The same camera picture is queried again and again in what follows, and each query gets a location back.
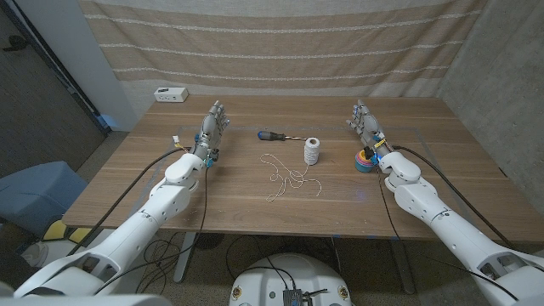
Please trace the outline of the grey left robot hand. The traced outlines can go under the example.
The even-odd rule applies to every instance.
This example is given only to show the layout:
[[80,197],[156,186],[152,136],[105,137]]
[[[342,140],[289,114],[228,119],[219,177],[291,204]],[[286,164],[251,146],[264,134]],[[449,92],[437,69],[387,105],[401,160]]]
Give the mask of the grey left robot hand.
[[224,106],[217,100],[204,117],[200,132],[195,138],[195,145],[190,151],[201,158],[206,167],[210,167],[218,159],[218,147],[229,124],[230,119]]

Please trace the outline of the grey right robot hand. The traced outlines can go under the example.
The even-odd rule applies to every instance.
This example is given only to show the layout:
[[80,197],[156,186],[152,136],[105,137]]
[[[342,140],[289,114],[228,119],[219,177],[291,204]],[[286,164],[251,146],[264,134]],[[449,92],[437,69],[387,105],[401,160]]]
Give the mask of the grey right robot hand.
[[393,147],[388,144],[382,127],[362,99],[359,99],[354,105],[353,114],[346,123],[356,132],[361,143],[365,147],[369,147],[379,157],[384,157],[394,151]]

